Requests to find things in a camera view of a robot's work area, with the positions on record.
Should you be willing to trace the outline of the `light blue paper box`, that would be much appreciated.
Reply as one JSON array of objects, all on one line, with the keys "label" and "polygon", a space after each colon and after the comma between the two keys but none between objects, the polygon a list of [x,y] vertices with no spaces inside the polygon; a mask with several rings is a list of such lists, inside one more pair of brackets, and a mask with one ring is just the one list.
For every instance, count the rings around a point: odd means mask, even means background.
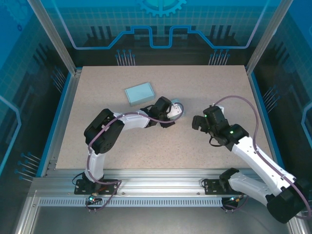
[{"label": "light blue paper box", "polygon": [[[180,100],[178,98],[174,98],[174,99],[171,100],[171,102],[172,102],[172,104],[174,104],[176,102],[180,102]],[[181,117],[184,117],[184,116],[185,116],[185,109],[184,109],[184,112],[183,112]]]},{"label": "light blue paper box", "polygon": [[155,93],[149,82],[125,89],[130,106],[140,105],[155,99]]}]

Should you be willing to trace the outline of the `wide aluminium frame rail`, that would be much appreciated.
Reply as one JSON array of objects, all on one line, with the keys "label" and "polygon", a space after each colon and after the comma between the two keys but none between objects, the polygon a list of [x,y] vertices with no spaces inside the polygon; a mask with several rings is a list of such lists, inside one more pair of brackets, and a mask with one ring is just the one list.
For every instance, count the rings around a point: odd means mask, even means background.
[{"label": "wide aluminium frame rail", "polygon": [[[195,196],[204,195],[203,179],[219,179],[225,169],[166,169],[104,170],[104,180],[116,179],[118,196]],[[76,181],[84,179],[77,170],[49,170],[45,177],[36,177],[28,194],[37,196],[90,196],[76,195]]]}]

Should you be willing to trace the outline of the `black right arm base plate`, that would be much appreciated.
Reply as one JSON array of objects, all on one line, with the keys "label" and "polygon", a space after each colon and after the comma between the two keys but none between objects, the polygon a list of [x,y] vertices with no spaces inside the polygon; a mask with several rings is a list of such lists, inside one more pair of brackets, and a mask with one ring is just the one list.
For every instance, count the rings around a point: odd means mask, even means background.
[{"label": "black right arm base plate", "polygon": [[243,195],[244,193],[231,188],[228,181],[220,179],[203,179],[201,186],[204,188],[205,195]]}]

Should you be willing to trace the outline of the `narrow aluminium frame rail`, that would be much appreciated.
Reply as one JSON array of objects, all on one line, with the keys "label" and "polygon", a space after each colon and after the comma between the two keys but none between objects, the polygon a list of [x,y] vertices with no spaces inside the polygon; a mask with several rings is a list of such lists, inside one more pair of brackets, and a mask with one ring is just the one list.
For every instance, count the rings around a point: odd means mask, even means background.
[{"label": "narrow aluminium frame rail", "polygon": [[52,169],[54,170],[56,168],[56,163],[59,157],[81,72],[82,68],[79,67],[75,75],[69,74],[66,79],[51,125],[51,129],[42,153],[36,177],[46,176],[50,162],[53,162]]}]

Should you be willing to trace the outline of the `aluminium frame post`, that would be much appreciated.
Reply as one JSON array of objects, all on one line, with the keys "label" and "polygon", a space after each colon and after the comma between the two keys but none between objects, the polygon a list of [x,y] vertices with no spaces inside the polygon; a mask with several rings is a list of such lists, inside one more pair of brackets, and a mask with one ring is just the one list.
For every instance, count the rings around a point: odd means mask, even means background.
[{"label": "aluminium frame post", "polygon": [[278,27],[280,26],[284,16],[286,15],[288,9],[290,8],[293,0],[281,0],[280,4],[278,5],[275,13],[273,14],[264,34],[262,35],[259,44],[256,46],[247,66],[246,66],[246,74],[247,76],[251,76],[254,68],[256,67],[257,63],[261,59],[265,49],[269,45],[271,39],[275,35]]},{"label": "aluminium frame post", "polygon": [[70,57],[60,35],[58,34],[53,22],[51,21],[47,11],[45,10],[43,4],[40,0],[27,0],[32,10],[34,11],[36,17],[44,28],[48,38],[52,42],[54,48],[56,49],[58,55],[63,61],[69,73],[76,77],[78,75],[78,70]]}]

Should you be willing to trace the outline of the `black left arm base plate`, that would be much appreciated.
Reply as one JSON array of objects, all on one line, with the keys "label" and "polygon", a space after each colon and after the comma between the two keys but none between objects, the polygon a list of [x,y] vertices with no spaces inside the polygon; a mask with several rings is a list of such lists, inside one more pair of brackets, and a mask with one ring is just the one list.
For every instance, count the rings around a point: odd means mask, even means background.
[{"label": "black left arm base plate", "polygon": [[104,182],[110,183],[110,184],[102,185],[102,184],[90,182],[87,179],[78,179],[76,181],[74,194],[91,195],[91,194],[97,193],[99,195],[112,195],[114,190],[116,189],[118,180],[109,179],[109,180],[104,180]]}]

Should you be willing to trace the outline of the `aluminium enclosure frame rail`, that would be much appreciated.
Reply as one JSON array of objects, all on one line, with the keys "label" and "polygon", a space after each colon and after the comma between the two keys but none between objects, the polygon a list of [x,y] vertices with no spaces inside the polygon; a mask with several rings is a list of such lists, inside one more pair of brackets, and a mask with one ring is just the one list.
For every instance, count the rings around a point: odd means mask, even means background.
[{"label": "aluminium enclosure frame rail", "polygon": [[307,220],[294,217],[286,225],[289,234],[312,234]]},{"label": "aluminium enclosure frame rail", "polygon": [[39,209],[40,197],[36,192],[27,195],[14,234],[31,234]]}]

